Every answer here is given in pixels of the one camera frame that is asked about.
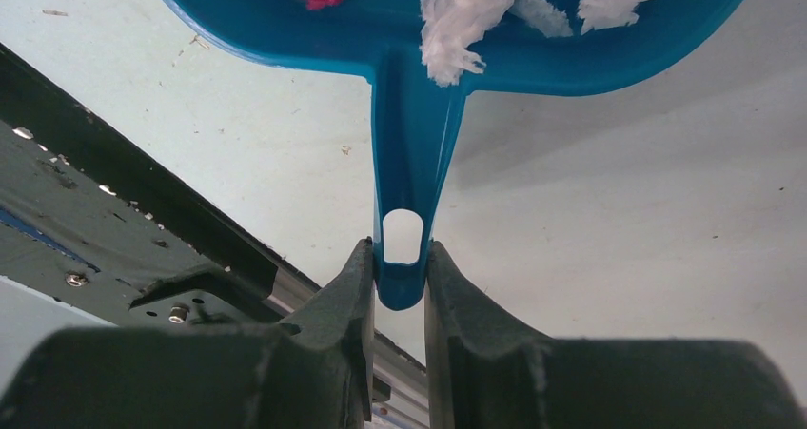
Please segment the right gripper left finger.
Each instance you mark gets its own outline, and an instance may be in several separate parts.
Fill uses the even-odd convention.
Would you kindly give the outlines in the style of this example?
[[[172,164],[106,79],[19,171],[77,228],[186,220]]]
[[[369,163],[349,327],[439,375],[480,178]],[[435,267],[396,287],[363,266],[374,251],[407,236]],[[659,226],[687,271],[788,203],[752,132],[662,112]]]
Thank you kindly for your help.
[[[279,322],[71,328],[1,399],[5,428],[361,428],[372,418],[373,247]]]

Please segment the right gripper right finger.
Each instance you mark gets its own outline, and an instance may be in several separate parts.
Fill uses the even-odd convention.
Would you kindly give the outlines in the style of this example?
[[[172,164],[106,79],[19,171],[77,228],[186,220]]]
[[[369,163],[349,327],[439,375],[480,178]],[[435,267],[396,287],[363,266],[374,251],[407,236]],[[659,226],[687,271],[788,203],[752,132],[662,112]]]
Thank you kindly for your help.
[[[469,281],[446,248],[426,264],[434,428],[802,428],[774,363],[745,341],[556,339]]]

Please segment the blue plastic dustpan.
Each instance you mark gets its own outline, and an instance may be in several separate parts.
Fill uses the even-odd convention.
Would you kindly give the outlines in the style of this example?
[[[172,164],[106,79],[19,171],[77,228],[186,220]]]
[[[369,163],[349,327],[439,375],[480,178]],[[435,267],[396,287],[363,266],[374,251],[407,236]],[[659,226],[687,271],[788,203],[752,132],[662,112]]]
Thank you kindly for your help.
[[[477,49],[481,74],[441,88],[421,61],[419,0],[163,0],[232,55],[262,65],[362,76],[372,87],[374,253],[379,298],[405,310],[423,296],[435,213],[476,90],[587,96],[632,86],[702,44],[742,0],[651,0],[635,25],[551,40],[513,17]]]

